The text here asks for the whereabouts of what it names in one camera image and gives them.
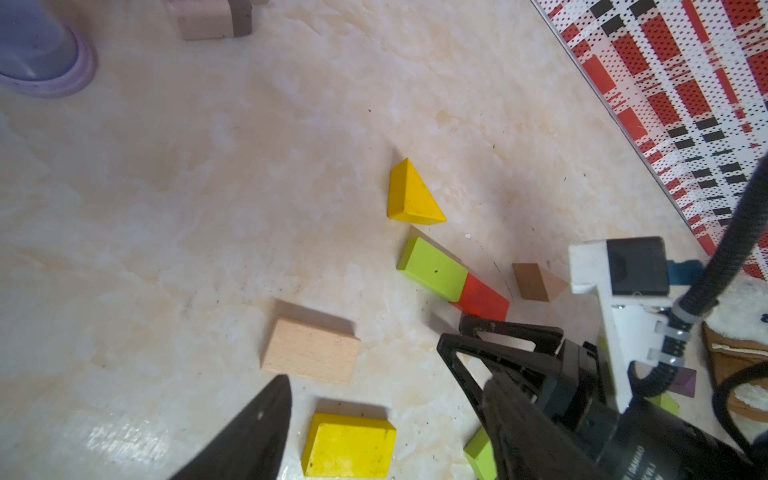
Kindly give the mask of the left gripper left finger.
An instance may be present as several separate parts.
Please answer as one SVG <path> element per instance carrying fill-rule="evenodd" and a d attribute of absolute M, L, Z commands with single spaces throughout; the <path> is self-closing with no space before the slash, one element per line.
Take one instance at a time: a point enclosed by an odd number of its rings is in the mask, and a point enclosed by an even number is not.
<path fill-rule="evenodd" d="M 291 419 L 289 377 L 272 379 L 175 479 L 275 479 Z"/>

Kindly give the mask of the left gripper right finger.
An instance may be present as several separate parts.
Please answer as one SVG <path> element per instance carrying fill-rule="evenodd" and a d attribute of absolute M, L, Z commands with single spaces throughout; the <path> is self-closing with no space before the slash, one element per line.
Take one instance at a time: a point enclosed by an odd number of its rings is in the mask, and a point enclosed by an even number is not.
<path fill-rule="evenodd" d="M 509 377 L 485 384 L 482 413 L 499 479 L 606 477 Z"/>

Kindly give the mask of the red rectangular block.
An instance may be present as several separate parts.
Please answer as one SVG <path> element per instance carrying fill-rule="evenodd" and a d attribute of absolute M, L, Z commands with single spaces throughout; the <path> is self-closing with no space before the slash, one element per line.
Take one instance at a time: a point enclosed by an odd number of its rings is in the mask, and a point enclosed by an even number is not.
<path fill-rule="evenodd" d="M 468 315 L 505 322 L 510 301 L 469 273 L 460 299 L 452 305 Z"/>

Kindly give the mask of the natural wood rectangular block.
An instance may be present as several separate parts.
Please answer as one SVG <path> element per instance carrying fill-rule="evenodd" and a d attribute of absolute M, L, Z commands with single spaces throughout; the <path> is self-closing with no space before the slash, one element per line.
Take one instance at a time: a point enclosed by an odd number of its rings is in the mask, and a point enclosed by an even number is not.
<path fill-rule="evenodd" d="M 261 358 L 263 370 L 348 385 L 361 341 L 354 335 L 278 318 Z"/>

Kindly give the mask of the light green rectangular block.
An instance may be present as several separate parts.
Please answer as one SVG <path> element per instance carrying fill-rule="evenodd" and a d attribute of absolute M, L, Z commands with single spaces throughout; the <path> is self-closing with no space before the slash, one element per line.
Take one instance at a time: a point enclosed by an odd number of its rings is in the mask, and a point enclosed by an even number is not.
<path fill-rule="evenodd" d="M 444 300 L 460 300 L 469 271 L 420 236 L 411 237 L 398 261 L 397 270 Z"/>

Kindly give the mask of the yellow triangle block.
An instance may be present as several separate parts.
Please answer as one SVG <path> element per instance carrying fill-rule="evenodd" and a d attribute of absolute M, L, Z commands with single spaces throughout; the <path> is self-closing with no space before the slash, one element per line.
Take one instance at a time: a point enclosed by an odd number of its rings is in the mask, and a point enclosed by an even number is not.
<path fill-rule="evenodd" d="M 387 217 L 391 220 L 419 225 L 434 225 L 447 221 L 437 201 L 408 158 L 391 170 Z"/>

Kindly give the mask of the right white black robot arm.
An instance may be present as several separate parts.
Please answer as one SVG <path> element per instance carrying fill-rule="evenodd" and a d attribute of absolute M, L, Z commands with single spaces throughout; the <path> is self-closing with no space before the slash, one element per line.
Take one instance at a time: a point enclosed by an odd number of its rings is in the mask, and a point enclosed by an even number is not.
<path fill-rule="evenodd" d="M 559 328 L 465 314 L 437 352 L 487 433 L 500 479 L 764 479 L 767 445 L 746 441 L 713 398 L 734 449 L 650 400 L 607 403 L 600 356 Z"/>

